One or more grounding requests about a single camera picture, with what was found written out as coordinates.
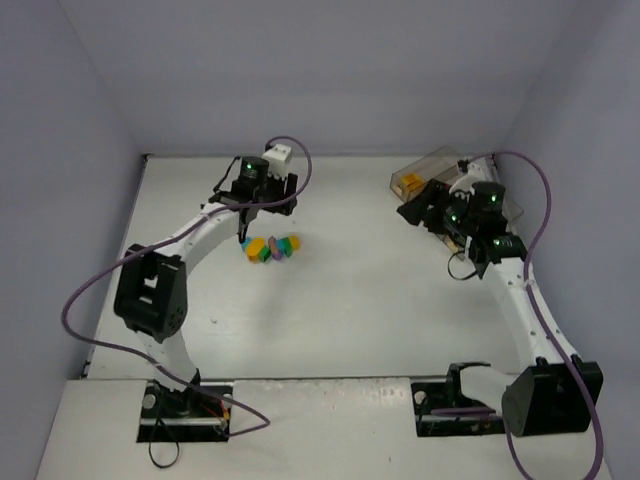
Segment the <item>yellow curved lego brick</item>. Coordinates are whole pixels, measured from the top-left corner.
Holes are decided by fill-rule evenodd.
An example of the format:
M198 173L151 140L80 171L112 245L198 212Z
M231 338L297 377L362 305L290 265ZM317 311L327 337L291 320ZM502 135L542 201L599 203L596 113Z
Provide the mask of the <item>yellow curved lego brick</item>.
M414 173L404 176L401 181L406 192L414 191L423 183L422 178Z

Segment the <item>orange lego plate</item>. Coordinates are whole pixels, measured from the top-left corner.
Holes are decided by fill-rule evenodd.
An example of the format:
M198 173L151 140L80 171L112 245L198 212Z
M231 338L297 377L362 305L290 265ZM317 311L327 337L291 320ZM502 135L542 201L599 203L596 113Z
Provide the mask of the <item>orange lego plate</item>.
M411 185L416 182L421 182L421 178L415 174L409 174L402 178L402 181L405 185Z

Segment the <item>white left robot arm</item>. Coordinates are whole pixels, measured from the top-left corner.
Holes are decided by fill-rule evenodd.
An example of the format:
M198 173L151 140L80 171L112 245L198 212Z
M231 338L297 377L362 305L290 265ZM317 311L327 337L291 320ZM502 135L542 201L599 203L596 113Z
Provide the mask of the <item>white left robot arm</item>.
M286 216L293 212L297 176L289 171L291 158L281 144L260 157L240 157L239 174L230 189L215 187L196 217L175 232L177 242L122 266L114 312L163 369L154 380L167 391L181 394L200 383L182 334L189 274L226 240L245 240L259 211Z

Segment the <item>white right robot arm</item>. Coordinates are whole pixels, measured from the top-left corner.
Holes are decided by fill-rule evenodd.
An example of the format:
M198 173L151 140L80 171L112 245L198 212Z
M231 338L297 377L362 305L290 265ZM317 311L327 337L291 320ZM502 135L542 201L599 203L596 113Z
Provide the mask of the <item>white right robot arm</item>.
M452 241L454 256L471 262L470 276L486 284L516 345L518 374L485 362L452 364L449 397L456 408L494 410L517 437L584 432L603 373L561 338L525 262L525 244L508 228L504 196L504 186L491 181L455 189L432 179L397 210L408 223Z

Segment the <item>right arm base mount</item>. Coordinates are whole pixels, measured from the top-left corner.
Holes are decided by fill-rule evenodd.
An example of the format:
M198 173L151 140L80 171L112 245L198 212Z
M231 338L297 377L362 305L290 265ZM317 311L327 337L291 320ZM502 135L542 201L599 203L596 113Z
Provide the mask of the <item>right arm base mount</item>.
M453 363L444 377L410 380L414 425L419 438L503 435L501 417L478 400L464 397L460 373L484 362Z

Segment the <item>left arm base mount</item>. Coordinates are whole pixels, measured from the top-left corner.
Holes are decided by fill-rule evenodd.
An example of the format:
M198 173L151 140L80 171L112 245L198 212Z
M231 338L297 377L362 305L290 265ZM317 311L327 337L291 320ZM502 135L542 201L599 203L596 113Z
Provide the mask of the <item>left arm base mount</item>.
M145 386L136 441L219 443L229 440L233 387L203 384L222 400L198 392L174 392L155 381Z

